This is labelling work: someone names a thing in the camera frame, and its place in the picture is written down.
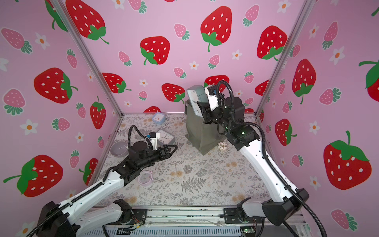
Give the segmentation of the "grey-green canvas tote bag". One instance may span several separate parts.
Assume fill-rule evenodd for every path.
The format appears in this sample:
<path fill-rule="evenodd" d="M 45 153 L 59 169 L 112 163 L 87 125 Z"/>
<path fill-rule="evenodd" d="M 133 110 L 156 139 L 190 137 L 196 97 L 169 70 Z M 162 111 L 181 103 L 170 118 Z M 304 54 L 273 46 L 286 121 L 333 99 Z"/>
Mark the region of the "grey-green canvas tote bag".
<path fill-rule="evenodd" d="M 203 118 L 195 114 L 189 100 L 185 102 L 185 114 L 188 132 L 186 137 L 202 155 L 206 155 L 220 142 L 226 140 L 224 135 L 219 134 L 216 124 L 206 124 L 203 122 Z"/>

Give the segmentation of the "large grey-green rectangular clock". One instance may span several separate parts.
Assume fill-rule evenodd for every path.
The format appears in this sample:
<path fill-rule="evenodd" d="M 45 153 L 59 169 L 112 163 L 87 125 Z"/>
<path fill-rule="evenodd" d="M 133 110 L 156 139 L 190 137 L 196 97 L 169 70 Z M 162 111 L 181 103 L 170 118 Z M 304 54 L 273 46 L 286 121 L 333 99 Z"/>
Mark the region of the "large grey-green rectangular clock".
<path fill-rule="evenodd" d="M 187 89 L 187 95 L 189 96 L 190 104 L 194 110 L 194 113 L 202 117 L 202 111 L 199 105 L 197 104 L 198 102 L 201 103 L 208 103 L 208 98 L 205 93 L 205 89 L 203 86 L 193 86 Z"/>

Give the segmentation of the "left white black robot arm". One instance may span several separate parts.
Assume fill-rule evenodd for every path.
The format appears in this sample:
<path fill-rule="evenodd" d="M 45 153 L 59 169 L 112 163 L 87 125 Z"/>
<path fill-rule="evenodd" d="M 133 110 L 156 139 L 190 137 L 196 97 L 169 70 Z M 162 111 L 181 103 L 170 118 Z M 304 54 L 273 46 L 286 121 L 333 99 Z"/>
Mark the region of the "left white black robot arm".
<path fill-rule="evenodd" d="M 176 145 L 163 145 L 152 150 L 147 143 L 136 142 L 128 149 L 128 155 L 121 163 L 107 169 L 103 179 L 72 198 L 58 204 L 52 201 L 46 204 L 41 210 L 37 226 L 28 235 L 79 237 L 107 224 L 137 224 L 139 220 L 123 199 L 96 211 L 90 209 L 109 194 L 131 183 L 143 169 L 171 158 L 177 149 Z"/>

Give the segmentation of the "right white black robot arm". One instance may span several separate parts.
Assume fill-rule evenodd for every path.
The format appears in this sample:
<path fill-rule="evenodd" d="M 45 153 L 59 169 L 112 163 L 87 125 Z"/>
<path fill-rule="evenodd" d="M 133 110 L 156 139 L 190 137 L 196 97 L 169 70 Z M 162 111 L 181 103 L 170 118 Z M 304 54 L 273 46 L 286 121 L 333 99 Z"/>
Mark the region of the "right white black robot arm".
<path fill-rule="evenodd" d="M 237 205 L 241 221 L 259 216 L 268 219 L 273 225 L 287 226 L 287 219 L 307 207 L 309 194 L 305 189 L 298 189 L 273 163 L 265 149 L 265 134 L 253 122 L 245 122 L 244 105 L 238 97 L 223 98 L 220 95 L 208 99 L 189 101 L 194 113 L 203 118 L 205 124 L 222 127 L 222 133 L 234 147 L 252 164 L 263 180 L 270 200 L 258 204 L 246 198 Z"/>

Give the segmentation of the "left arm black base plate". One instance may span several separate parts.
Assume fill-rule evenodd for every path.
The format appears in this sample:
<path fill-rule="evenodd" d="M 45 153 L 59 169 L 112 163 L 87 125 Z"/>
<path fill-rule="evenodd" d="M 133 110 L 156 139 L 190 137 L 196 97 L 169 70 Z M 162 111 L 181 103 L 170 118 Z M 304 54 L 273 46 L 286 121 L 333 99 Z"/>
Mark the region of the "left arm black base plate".
<path fill-rule="evenodd" d="M 108 223 L 107 225 L 143 225 L 146 221 L 147 212 L 147 209 L 126 210 L 122 212 L 121 217 L 118 220 Z"/>

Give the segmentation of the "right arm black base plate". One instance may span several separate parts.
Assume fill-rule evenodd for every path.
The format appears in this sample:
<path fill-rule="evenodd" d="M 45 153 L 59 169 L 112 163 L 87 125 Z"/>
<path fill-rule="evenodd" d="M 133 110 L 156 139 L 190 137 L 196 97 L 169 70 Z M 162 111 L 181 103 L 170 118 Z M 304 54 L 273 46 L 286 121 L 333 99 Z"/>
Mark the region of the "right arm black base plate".
<path fill-rule="evenodd" d="M 223 209 L 223 214 L 220 216 L 227 224 L 260 224 L 263 221 L 261 216 L 247 216 L 242 208 L 229 207 Z"/>

